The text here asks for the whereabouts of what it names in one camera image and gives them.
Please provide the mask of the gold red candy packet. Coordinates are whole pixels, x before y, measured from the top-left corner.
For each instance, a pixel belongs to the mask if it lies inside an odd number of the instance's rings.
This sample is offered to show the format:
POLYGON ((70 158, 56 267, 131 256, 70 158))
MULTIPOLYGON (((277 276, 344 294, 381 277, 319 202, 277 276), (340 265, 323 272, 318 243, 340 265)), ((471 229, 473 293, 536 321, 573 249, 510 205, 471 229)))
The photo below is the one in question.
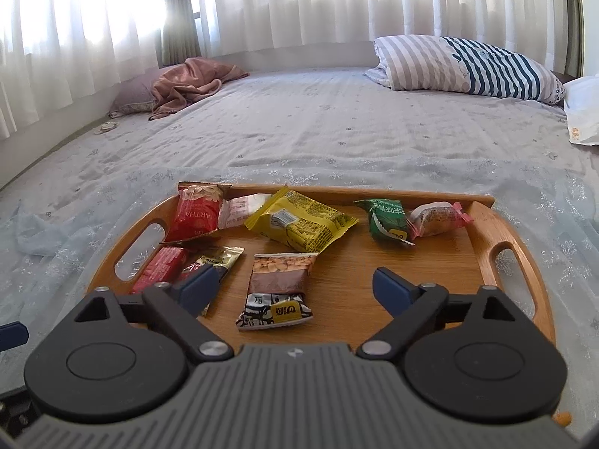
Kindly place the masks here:
MULTIPOLYGON (((193 263, 190 263, 188 266, 184 267, 184 269, 180 273, 180 276, 176 280, 176 283, 178 281, 183 280, 185 277, 188 276, 188 274, 199 269, 200 266, 211 265, 215 266, 218 270, 221 286, 222 281, 232 270, 232 267, 243 255, 243 253, 244 249, 239 246, 220 246, 207 248, 200 254, 200 256, 197 257, 196 260, 194 260, 193 263)), ((210 304, 200 314, 201 316, 207 315, 210 304)))

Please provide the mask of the red KitKat bar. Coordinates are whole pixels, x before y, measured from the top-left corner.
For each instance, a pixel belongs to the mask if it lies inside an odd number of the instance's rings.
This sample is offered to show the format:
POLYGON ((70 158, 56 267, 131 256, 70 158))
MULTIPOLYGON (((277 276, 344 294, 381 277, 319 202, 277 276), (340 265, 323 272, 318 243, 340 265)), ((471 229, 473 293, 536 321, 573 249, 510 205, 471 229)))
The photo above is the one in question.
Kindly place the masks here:
POLYGON ((146 287, 159 282, 172 282, 178 278, 187 260, 185 248, 164 246, 153 256, 132 287, 132 294, 141 293, 146 287))

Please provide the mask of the green wasabi peas packet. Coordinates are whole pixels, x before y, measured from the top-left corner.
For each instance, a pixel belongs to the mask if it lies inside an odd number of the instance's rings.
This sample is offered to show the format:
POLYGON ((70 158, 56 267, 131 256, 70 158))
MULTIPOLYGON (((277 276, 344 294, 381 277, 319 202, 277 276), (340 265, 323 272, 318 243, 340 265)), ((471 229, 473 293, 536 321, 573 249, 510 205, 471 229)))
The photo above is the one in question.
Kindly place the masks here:
POLYGON ((368 213, 368 231, 374 239, 414 246, 409 239, 408 220, 400 201, 376 198, 358 200, 354 205, 368 213))

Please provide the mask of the large red nut snack bag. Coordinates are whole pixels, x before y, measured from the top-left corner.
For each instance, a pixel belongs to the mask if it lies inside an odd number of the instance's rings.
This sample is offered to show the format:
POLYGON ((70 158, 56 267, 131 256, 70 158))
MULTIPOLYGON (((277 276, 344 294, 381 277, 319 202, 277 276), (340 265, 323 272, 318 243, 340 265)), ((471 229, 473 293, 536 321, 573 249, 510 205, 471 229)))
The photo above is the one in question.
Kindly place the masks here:
POLYGON ((162 243, 183 243, 216 231, 219 213, 230 188, 229 184, 180 181, 176 214, 162 243))

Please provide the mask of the black white peanut snack packet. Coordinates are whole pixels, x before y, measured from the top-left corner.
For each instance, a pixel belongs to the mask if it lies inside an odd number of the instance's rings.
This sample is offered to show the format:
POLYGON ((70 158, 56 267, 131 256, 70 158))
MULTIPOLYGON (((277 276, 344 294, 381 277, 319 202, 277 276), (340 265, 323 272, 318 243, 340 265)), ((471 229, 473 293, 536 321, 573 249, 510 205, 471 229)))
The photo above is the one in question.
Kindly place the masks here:
POLYGON ((255 254, 244 309, 235 321, 243 330, 297 326, 313 318, 305 292, 316 253, 255 254))

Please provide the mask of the clear red cake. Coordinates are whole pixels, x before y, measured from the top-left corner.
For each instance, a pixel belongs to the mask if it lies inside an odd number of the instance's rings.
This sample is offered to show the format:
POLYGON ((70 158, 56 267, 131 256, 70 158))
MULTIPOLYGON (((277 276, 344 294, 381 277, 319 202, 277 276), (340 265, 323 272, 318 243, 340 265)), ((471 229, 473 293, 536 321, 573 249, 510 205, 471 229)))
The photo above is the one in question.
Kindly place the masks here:
POLYGON ((420 205, 408 214, 407 219, 411 240, 440 235, 465 227, 473 221, 459 202, 420 205))

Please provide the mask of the white pink pastry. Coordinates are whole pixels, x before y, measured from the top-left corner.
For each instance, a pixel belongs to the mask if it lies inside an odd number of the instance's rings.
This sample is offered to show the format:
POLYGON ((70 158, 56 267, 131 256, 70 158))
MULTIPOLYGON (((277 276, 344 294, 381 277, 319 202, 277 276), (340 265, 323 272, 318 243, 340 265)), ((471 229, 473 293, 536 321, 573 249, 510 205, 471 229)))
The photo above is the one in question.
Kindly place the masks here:
POLYGON ((248 196, 224 200, 219 211, 218 229, 222 230, 243 225, 270 197, 270 193, 253 193, 248 196))

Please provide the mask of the yellow snack bag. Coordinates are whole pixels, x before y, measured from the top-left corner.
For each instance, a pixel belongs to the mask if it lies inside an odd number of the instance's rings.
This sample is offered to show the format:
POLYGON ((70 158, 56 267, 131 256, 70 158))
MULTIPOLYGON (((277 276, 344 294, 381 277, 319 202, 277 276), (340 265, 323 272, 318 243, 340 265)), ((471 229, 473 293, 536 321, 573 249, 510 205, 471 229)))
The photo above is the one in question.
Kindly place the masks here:
POLYGON ((245 221, 248 230, 298 253, 322 253, 358 224, 354 218, 283 187, 245 221))

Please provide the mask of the wooden serving tray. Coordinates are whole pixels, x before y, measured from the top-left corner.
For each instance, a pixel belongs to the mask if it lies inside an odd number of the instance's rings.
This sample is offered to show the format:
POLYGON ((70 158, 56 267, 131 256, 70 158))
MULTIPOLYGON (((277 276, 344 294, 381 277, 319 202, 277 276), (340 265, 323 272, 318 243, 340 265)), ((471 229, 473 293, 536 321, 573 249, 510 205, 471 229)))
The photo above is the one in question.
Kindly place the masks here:
POLYGON ((415 284, 437 283, 452 293, 473 294, 481 285, 502 284, 495 258, 506 248, 513 250, 527 283, 535 308, 535 326, 549 340, 555 339, 553 314, 540 270, 515 229, 492 210, 492 197, 352 187, 300 187, 299 192, 358 218, 358 224, 316 260, 307 293, 313 318, 296 327, 251 332, 241 332, 234 322, 246 300, 253 257, 257 253, 282 253, 285 247, 245 227, 214 236, 217 245, 245 249, 202 320, 234 349, 245 343, 293 342, 342 342, 356 348, 391 319, 372 293, 376 268, 386 266, 415 284), (407 209, 439 201, 458 202, 473 221, 440 236, 418 239, 415 246, 404 248, 389 241, 377 242, 370 236, 367 214, 354 204, 367 198, 396 199, 407 209))

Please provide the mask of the grey bed sheet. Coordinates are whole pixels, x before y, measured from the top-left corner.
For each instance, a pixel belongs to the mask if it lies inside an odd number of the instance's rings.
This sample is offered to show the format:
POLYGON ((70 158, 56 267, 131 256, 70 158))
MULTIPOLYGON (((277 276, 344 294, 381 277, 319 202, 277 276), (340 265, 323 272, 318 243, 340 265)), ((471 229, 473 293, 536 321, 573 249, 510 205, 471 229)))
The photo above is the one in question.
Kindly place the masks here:
POLYGON ((393 91, 358 69, 255 74, 160 120, 122 117, 42 159, 1 193, 1 213, 51 220, 111 200, 145 175, 489 193, 560 183, 598 206, 598 151, 569 143, 558 107, 516 98, 393 91))

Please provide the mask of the small white object on bed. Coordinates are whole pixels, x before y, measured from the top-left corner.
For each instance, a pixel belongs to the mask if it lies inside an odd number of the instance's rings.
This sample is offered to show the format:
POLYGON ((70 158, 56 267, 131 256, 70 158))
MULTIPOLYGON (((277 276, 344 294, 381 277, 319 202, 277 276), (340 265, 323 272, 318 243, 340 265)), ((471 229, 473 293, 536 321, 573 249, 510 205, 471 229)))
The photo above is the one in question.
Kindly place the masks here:
POLYGON ((118 123, 117 122, 115 122, 114 120, 108 120, 107 122, 104 122, 104 124, 101 124, 94 131, 94 134, 96 134, 96 135, 106 134, 108 132, 113 131, 116 127, 118 127, 118 123))

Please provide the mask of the purple pillow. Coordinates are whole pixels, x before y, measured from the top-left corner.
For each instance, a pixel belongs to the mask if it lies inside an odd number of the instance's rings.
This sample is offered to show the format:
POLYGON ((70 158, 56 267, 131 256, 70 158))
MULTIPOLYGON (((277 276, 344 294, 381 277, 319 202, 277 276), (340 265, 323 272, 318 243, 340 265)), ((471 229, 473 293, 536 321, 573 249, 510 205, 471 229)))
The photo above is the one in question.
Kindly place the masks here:
POLYGON ((144 74, 124 82, 107 115, 123 117, 127 114, 150 113, 154 107, 152 86, 170 69, 171 66, 150 69, 144 74))

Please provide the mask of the pink crumpled blanket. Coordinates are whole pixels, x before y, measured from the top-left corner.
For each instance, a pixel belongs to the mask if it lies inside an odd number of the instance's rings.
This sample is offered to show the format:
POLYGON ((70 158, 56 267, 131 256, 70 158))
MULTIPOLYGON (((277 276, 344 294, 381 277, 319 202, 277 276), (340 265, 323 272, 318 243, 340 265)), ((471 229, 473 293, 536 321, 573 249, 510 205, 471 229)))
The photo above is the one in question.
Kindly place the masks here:
POLYGON ((153 108, 150 120, 177 114, 205 98, 219 93, 224 83, 248 77, 234 64, 206 58, 188 58, 161 74, 152 84, 153 108))

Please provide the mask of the striped pillow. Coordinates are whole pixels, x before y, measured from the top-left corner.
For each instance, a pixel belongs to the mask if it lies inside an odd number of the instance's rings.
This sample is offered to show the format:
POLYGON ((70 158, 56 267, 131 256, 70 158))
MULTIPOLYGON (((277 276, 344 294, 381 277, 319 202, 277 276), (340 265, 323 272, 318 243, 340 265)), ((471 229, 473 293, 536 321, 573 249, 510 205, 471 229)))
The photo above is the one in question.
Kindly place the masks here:
POLYGON ((538 62, 463 37, 378 37, 374 50, 379 64, 365 76, 392 90, 513 97, 551 106, 566 94, 562 82, 538 62))

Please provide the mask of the green drape curtain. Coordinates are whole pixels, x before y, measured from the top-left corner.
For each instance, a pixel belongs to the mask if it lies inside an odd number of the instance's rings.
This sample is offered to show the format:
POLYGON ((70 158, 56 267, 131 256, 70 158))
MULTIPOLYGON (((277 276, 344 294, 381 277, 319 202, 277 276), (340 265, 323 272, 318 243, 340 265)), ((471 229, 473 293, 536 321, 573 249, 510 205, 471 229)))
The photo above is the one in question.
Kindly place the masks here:
POLYGON ((165 20, 161 32, 161 61, 164 66, 184 63, 200 56, 191 0, 164 0, 165 20))
POLYGON ((583 0, 566 0, 566 19, 568 34, 566 35, 565 72, 573 78, 584 74, 584 16, 583 0))

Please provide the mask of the white pillow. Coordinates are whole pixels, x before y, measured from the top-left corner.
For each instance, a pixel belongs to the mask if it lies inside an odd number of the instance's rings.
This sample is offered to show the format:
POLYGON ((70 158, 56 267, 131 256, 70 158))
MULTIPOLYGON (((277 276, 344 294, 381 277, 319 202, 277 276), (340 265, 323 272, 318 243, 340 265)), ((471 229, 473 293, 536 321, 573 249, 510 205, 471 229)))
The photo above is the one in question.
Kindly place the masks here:
POLYGON ((565 84, 565 112, 569 141, 599 145, 599 76, 585 76, 565 84))

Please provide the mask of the white sheer curtain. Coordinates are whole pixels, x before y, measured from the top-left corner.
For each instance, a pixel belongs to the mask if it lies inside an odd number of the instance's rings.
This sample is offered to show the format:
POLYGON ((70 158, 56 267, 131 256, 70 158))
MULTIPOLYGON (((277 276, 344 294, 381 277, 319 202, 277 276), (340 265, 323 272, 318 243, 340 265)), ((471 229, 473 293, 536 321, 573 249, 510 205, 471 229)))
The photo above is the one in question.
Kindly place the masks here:
MULTIPOLYGON (((471 37, 565 72, 566 0, 191 0, 201 56, 471 37)), ((1 0, 1 136, 162 64, 164 0, 1 0)))

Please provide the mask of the right green drape curtain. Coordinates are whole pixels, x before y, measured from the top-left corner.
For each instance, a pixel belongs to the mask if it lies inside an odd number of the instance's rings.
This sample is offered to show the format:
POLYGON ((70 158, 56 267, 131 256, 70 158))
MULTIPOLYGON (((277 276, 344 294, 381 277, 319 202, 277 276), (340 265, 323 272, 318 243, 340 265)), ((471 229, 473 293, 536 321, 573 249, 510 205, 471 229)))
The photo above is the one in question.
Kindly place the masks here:
POLYGON ((573 78, 584 74, 584 16, 583 0, 566 0, 566 19, 568 34, 566 35, 565 72, 573 78))

